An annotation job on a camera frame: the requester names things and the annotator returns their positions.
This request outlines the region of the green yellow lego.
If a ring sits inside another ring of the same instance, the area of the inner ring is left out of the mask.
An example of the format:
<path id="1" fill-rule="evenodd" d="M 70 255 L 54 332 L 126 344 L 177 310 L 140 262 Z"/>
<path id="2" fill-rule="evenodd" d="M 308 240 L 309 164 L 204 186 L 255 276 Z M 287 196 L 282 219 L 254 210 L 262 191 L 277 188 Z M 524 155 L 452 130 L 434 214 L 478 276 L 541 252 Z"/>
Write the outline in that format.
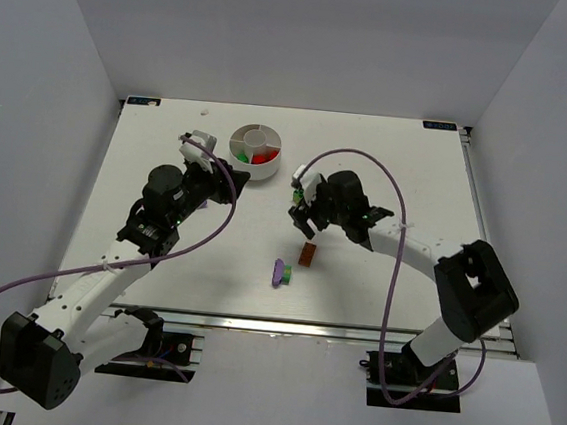
<path id="1" fill-rule="evenodd" d="M 303 199 L 303 190 L 302 189 L 295 189 L 292 194 L 293 203 L 297 205 Z"/>

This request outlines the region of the green lego brick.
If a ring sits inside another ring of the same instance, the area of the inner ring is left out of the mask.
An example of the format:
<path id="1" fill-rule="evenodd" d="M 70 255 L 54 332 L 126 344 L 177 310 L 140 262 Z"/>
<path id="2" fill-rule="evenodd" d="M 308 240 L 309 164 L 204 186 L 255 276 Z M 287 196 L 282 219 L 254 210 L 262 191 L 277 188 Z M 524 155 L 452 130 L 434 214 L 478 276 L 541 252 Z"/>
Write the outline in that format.
<path id="1" fill-rule="evenodd" d="M 237 158 L 237 160 L 243 162 L 244 164 L 248 164 L 248 163 L 249 163 L 249 161 L 248 161 L 249 158 L 244 154 L 244 152 L 239 153 L 239 154 L 236 156 L 236 158 Z"/>

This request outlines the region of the red lego brick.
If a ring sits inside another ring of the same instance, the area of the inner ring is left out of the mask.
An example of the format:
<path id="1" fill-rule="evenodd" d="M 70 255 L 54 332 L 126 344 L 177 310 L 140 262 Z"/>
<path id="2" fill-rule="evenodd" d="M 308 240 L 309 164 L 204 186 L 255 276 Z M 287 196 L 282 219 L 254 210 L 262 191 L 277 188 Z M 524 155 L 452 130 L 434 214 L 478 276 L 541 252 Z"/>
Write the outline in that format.
<path id="1" fill-rule="evenodd" d="M 260 165 L 266 163 L 268 160 L 269 158 L 265 154 L 259 154 L 259 155 L 254 154 L 250 162 L 254 165 Z"/>
<path id="2" fill-rule="evenodd" d="M 267 161 L 273 160 L 278 155 L 278 151 L 274 150 L 267 155 Z"/>

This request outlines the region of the purple green lego piece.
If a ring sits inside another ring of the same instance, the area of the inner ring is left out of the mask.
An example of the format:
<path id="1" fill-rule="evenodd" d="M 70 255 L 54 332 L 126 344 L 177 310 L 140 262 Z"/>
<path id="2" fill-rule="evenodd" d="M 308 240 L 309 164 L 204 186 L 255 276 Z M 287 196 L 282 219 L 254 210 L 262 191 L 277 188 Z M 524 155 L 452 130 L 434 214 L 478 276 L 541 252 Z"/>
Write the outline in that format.
<path id="1" fill-rule="evenodd" d="M 271 274 L 272 287 L 288 285 L 291 281 L 291 276 L 292 266 L 285 263 L 281 258 L 277 258 L 273 264 L 273 272 Z"/>

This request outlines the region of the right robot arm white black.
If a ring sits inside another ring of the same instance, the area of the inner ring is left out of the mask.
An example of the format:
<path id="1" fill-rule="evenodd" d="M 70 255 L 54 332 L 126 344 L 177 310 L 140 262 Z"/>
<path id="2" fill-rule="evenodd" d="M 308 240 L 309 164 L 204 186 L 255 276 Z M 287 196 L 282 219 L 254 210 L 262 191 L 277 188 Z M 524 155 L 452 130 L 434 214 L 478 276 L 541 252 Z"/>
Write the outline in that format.
<path id="1" fill-rule="evenodd" d="M 288 214 L 306 238 L 335 225 L 349 241 L 400 259 L 435 283 L 441 314 L 402 349 L 418 375 L 427 375 L 519 309 L 517 294 L 486 241 L 453 243 L 401 223 L 388 209 L 369 204 L 352 171 L 324 177 L 308 174 L 302 165 L 291 185 L 302 191 L 302 199 Z"/>

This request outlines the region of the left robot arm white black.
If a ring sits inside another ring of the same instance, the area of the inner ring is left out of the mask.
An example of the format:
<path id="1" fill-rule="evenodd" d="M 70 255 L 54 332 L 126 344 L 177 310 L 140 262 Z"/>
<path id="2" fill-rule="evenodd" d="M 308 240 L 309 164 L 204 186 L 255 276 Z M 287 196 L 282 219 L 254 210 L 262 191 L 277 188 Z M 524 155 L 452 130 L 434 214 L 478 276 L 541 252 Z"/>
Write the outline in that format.
<path id="1" fill-rule="evenodd" d="M 96 319 L 148 275 L 179 239 L 179 226 L 204 202 L 238 200 L 250 176 L 222 159 L 188 157 L 184 169 L 155 167 L 96 272 L 29 315 L 11 314 L 1 327 L 0 377 L 45 410 L 64 402 L 81 377 L 123 354 L 154 356 L 163 320 L 131 307 L 104 325 Z"/>

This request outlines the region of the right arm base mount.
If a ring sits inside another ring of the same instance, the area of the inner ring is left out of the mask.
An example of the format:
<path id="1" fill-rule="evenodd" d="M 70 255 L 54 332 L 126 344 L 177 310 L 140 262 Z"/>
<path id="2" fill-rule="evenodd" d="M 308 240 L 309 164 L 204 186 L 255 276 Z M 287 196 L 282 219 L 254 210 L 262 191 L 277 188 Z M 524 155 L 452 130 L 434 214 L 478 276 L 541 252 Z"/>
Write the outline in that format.
<path id="1" fill-rule="evenodd" d="M 378 351 L 368 351 L 358 362 L 366 376 L 366 403 L 369 407 L 391 408 L 391 404 L 383 396 L 380 386 Z M 388 393 L 393 400 L 401 399 L 419 387 L 433 372 L 432 368 L 424 372 L 416 371 L 401 353 L 384 353 L 384 377 Z M 457 364 L 452 360 L 450 365 L 439 376 L 426 386 L 411 401 L 400 405 L 400 409 L 430 411 L 458 414 L 461 412 L 460 396 L 447 396 L 460 388 Z"/>

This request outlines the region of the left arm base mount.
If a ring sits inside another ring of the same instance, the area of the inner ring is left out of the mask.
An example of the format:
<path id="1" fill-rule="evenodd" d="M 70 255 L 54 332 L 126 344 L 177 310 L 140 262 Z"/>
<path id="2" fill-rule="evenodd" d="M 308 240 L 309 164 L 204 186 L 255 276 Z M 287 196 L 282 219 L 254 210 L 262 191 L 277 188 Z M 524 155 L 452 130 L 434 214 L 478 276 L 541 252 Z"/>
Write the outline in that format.
<path id="1" fill-rule="evenodd" d="M 93 371 L 119 377 L 188 384 L 201 362 L 204 337 L 194 331 L 166 325 L 156 312 L 143 308 L 118 308 L 113 319 L 137 319 L 146 331 L 145 339 L 135 351 L 125 351 L 98 365 Z"/>

